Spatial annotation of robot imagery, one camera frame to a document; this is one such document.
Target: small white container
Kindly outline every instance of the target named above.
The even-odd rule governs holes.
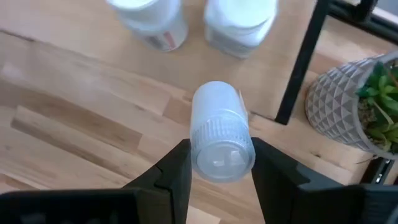
[[[188,26],[181,0],[107,0],[121,22],[147,45],[168,52],[182,45]]]
[[[256,153],[248,117],[236,90],[209,82],[195,92],[190,127],[193,169],[212,182],[239,180],[251,171]]]
[[[206,40],[221,51],[247,58],[271,29],[277,0],[208,0]]]

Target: wooden surface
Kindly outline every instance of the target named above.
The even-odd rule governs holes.
[[[0,27],[9,32],[188,91],[210,80],[224,80],[243,92],[250,110],[274,118],[315,0],[279,1],[271,32],[247,60],[226,56],[208,46],[203,33],[203,0],[183,1],[190,29],[188,39],[181,48],[167,54],[148,49],[134,39],[105,1],[2,0],[1,4]]]
[[[289,49],[299,47],[302,30],[275,26],[269,40],[283,45],[267,40],[253,58],[237,61],[204,43],[201,4],[185,2],[190,36],[162,54],[131,39],[103,2],[3,0],[0,192],[122,187],[188,137],[192,90],[206,80],[230,80],[252,106],[272,108],[281,91],[273,80],[290,70],[285,62],[295,58]],[[289,13],[277,23],[303,16],[302,1],[280,4]],[[328,19],[289,125],[251,113],[251,134],[342,184],[357,183],[372,155],[313,130],[305,90],[332,66],[395,48]],[[263,95],[253,94],[258,89]],[[187,223],[264,223],[251,176],[213,184],[193,173]]]

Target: white plastic jar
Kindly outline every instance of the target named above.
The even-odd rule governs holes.
[[[264,40],[277,14],[277,0],[208,0],[206,40],[217,49],[247,58]]]
[[[225,82],[208,82],[195,92],[190,139],[192,167],[206,180],[237,181],[253,167],[247,112],[238,92]]]
[[[188,26],[181,0],[107,0],[120,20],[147,45],[168,52],[182,45]]]

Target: geometric planter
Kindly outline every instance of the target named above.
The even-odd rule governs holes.
[[[378,148],[365,135],[358,116],[359,97],[355,94],[366,83],[376,62],[387,63],[396,58],[398,52],[379,55],[346,63],[320,75],[305,99],[305,113],[313,128],[338,142],[398,159],[398,155]]]

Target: black stand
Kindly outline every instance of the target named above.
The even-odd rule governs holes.
[[[397,220],[398,187],[341,184],[259,138],[252,176],[267,224],[388,223]],[[0,223],[183,224],[192,180],[183,140],[122,189],[44,190],[0,195]]]
[[[398,25],[372,14],[378,0],[362,0],[353,6],[342,0],[318,0],[305,33],[300,52],[279,106],[275,121],[286,125],[304,81],[309,63],[327,14],[380,38],[398,44]],[[376,159],[370,162],[362,183],[382,184],[394,161]]]

